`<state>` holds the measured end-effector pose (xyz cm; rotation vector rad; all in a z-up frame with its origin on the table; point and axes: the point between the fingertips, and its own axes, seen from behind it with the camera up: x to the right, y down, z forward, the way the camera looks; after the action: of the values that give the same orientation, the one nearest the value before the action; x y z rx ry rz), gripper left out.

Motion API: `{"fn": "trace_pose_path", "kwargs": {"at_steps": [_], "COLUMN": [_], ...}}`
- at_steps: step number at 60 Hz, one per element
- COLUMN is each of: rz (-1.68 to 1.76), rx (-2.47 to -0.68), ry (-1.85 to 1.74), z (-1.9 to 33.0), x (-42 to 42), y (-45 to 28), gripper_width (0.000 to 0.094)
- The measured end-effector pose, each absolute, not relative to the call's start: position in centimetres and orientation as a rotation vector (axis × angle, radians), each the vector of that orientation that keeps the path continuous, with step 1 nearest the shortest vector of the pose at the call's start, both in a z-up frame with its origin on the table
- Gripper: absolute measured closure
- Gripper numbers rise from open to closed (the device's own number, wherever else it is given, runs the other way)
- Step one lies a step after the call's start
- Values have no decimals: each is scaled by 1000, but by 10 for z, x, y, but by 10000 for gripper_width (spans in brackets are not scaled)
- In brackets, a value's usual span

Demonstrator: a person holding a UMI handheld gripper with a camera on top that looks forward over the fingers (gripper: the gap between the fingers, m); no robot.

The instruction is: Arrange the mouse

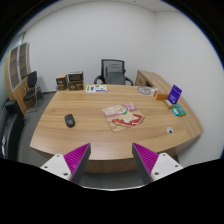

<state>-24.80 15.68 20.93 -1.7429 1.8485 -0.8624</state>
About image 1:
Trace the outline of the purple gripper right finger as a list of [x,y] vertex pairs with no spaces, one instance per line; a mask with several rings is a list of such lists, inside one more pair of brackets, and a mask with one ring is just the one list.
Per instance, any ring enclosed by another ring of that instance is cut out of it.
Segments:
[[157,154],[137,143],[132,144],[138,171],[144,184],[149,184],[182,169],[167,153]]

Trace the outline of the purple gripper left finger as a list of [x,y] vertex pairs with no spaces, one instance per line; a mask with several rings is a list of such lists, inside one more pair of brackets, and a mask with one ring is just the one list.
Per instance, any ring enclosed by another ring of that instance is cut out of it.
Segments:
[[91,145],[84,144],[69,153],[55,154],[41,169],[65,180],[79,184],[91,154]]

